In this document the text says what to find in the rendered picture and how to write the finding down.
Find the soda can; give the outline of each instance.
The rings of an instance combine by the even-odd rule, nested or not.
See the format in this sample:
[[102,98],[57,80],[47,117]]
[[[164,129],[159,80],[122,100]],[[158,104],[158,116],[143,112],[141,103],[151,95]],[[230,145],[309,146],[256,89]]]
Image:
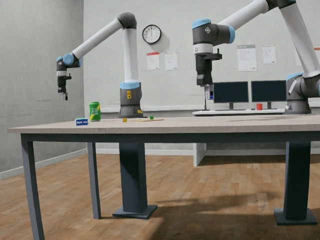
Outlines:
[[92,101],[89,105],[90,108],[90,121],[98,122],[101,120],[100,103],[98,101]]

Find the table leg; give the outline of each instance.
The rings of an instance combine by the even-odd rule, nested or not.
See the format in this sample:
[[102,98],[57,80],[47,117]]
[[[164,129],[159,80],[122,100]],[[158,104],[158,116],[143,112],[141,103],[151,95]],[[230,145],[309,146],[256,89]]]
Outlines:
[[157,205],[148,205],[144,143],[119,143],[122,204],[115,217],[148,219]]
[[45,234],[42,225],[38,195],[34,143],[32,141],[27,141],[21,136],[21,145],[26,197],[28,200],[33,239],[44,240]]
[[88,149],[89,177],[90,177],[93,218],[101,219],[96,143],[87,142],[86,145]]
[[316,225],[308,206],[310,178],[308,142],[287,142],[285,153],[285,190],[283,208],[274,209],[277,225]]

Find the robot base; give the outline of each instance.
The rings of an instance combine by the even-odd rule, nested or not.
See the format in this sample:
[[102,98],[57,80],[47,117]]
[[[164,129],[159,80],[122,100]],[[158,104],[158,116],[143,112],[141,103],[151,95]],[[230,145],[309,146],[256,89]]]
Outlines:
[[298,115],[298,114],[311,114],[311,108],[309,102],[307,101],[288,101],[287,109],[285,109],[284,114],[286,115]]
[[118,117],[120,119],[143,118],[144,114],[140,106],[121,106]]

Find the red cup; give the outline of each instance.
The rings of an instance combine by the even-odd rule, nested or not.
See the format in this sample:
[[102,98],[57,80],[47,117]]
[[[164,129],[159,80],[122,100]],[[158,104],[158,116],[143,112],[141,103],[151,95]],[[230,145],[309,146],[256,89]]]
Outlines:
[[257,103],[256,104],[256,109],[257,110],[262,110],[262,103]]

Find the computer monitor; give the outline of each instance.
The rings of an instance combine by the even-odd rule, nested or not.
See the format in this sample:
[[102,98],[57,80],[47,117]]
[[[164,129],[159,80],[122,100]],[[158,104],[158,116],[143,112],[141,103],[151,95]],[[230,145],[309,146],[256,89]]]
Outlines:
[[214,103],[229,103],[229,108],[233,109],[234,103],[248,103],[248,82],[215,82],[213,83]]
[[286,81],[252,81],[251,96],[253,103],[267,102],[268,109],[272,109],[271,102],[287,101]]

